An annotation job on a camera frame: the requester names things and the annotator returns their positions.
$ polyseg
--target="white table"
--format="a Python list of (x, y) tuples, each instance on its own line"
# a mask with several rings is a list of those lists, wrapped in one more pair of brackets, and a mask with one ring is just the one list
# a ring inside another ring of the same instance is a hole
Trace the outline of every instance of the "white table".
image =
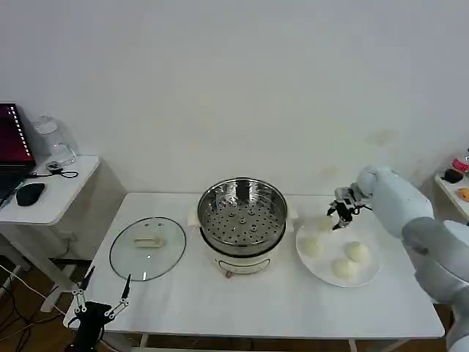
[(469, 188), (469, 179), (464, 176), (458, 183), (450, 183), (441, 179), (441, 175), (435, 175), (435, 182), (441, 187), (448, 196), (449, 200), (456, 206), (456, 209), (461, 213), (462, 216), (469, 221), (469, 202), (465, 202), (457, 196), (457, 190), (459, 188)]
[[(51, 158), (38, 165), (35, 170), (37, 174), (49, 173), (45, 168), (49, 161), (52, 161)], [(62, 218), (99, 163), (97, 156), (78, 155), (74, 164), (64, 168), (65, 171), (77, 171), (77, 177), (55, 175), (28, 179), (25, 184), (45, 184), (45, 190), (38, 201), (29, 207), (20, 207), (13, 197), (9, 204), (0, 209), (0, 233), (60, 287), (55, 289), (42, 311), (50, 310), (51, 303), (58, 299), (63, 290), (70, 290), (73, 286), (69, 276), (74, 267), (67, 266), (62, 272), (48, 259), (51, 254), (63, 253), (67, 249), (52, 226)]]
[[(106, 331), (148, 334), (201, 334), (225, 337), (309, 339), (426, 339), (444, 329), (428, 295), (413, 277), (415, 269), (401, 242), (388, 235), (372, 213), (363, 211), (353, 226), (372, 228), (383, 255), (379, 276), (364, 287), (341, 288), (313, 276), (285, 238), (264, 272), (226, 279), (204, 256), (197, 230), (187, 225), (198, 194), (128, 194), (92, 265), (88, 300), (115, 305), (125, 281), (112, 270), (109, 250), (118, 234), (151, 216), (177, 221), (188, 243), (181, 261), (166, 275), (133, 282), (130, 306)], [(287, 197), (299, 221), (324, 214), (331, 197)], [(73, 316), (73, 304), (64, 319)]]

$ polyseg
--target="dough ball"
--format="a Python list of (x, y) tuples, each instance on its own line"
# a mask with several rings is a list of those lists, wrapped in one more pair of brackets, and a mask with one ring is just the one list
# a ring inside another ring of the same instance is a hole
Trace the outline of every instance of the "dough ball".
[(305, 238), (303, 253), (308, 257), (319, 257), (324, 251), (324, 246), (315, 237)]
[(345, 247), (345, 254), (354, 262), (366, 262), (369, 260), (368, 247), (360, 242), (352, 242)]
[(332, 227), (334, 226), (334, 220), (332, 216), (321, 216), (317, 219), (317, 229), (320, 232), (330, 232), (332, 231)]
[(352, 281), (357, 274), (356, 263), (347, 258), (336, 259), (332, 262), (332, 272), (340, 279)]

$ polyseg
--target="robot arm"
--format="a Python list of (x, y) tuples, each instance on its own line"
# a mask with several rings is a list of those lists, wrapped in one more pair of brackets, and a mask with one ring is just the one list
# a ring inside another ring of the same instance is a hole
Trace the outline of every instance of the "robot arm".
[(456, 318), (447, 348), (469, 351), (469, 228), (435, 220), (432, 203), (386, 166), (366, 167), (356, 183), (336, 189), (335, 196), (328, 211), (339, 215), (333, 230), (368, 208), (392, 236), (424, 256), (417, 282), (433, 299), (451, 304)]
[(409, 182), (400, 178), (386, 166), (368, 166), (363, 169), (349, 188), (336, 189), (336, 200), (328, 215), (337, 210), (339, 223), (347, 226), (352, 215), (369, 205), (382, 226), (394, 237), (402, 239), (402, 228), (411, 220), (433, 219), (432, 203)]

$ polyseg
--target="power cord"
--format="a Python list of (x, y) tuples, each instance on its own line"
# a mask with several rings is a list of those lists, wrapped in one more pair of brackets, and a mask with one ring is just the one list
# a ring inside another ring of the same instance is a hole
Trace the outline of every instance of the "power cord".
[[(47, 297), (45, 297), (41, 292), (38, 292), (36, 291), (34, 288), (32, 288), (31, 286), (29, 286), (28, 284), (26, 284), (22, 278), (20, 278), (18, 275), (12, 273), (10, 270), (8, 270), (7, 268), (5, 268), (2, 264), (0, 264), (0, 268), (2, 268), (3, 270), (5, 270), (6, 272), (10, 273), (10, 275), (13, 275), (16, 279), (20, 280), (22, 283), (24, 283), (24, 285), (30, 289), (31, 291), (35, 292), (36, 294), (38, 294), (39, 296), (43, 297), (44, 299), (47, 299)], [(60, 308), (58, 308), (58, 306), (56, 306), (55, 304), (53, 305), (55, 307), (55, 309), (57, 309), (59, 312), (61, 312), (63, 315), (65, 315), (65, 313), (63, 311), (60, 310)]]
[(75, 178), (78, 176), (78, 171), (52, 171), (49, 175), (38, 175), (36, 172), (33, 172), (30, 175), (27, 175), (26, 178), (40, 178), (40, 177), (50, 177), (55, 175), (61, 175), (64, 178)]

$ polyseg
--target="wooden floor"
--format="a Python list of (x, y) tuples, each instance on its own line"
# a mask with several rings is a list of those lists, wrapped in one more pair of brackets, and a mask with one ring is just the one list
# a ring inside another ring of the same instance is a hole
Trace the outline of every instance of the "wooden floor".
[[(80, 280), (86, 267), (78, 268), (74, 273), (74, 279)], [(47, 295), (52, 288), (52, 282), (39, 270), (33, 269), (30, 272), (22, 273), (22, 278), (36, 290)], [(3, 272), (0, 273), (0, 280), (4, 282), (7, 278)], [(16, 306), (19, 312), (31, 320), (34, 314), (34, 321), (57, 316), (57, 312), (41, 313), (39, 307), (43, 301), (35, 293), (28, 290), (18, 280), (12, 283), (12, 291), (15, 296)], [(71, 301), (70, 295), (62, 295), (57, 304), (60, 309), (66, 311)], [(12, 311), (12, 299), (8, 294), (0, 298), (0, 323), (3, 322)], [(443, 325), (448, 328), (449, 308), (447, 306), (437, 306), (438, 314)], [(11, 321), (18, 318), (14, 312), (4, 323), (0, 324), (0, 351), (15, 352), (20, 341), (22, 333), (15, 334), (9, 338), (9, 335), (22, 329), (25, 324), (23, 321), (16, 321), (11, 326)], [(57, 317), (50, 323), (41, 323), (31, 329), (31, 335), (28, 344), (22, 352), (62, 352), (64, 348), (73, 340), (73, 333), (62, 325), (62, 317)], [(357, 341), (358, 351), (364, 352), (371, 341)], [(148, 347), (161, 348), (189, 348), (189, 349), (218, 349), (218, 350), (244, 350), (244, 351), (318, 351), (318, 352), (341, 352), (349, 351), (348, 341), (344, 340), (269, 340), (269, 339), (245, 339), (245, 338), (209, 338), (209, 337), (190, 337), (190, 336), (161, 336), (152, 335), (149, 338)], [(99, 352), (108, 352), (103, 345), (98, 346)], [(419, 340), (410, 341), (398, 348), (399, 352), (444, 352), (444, 339), (437, 340)]]

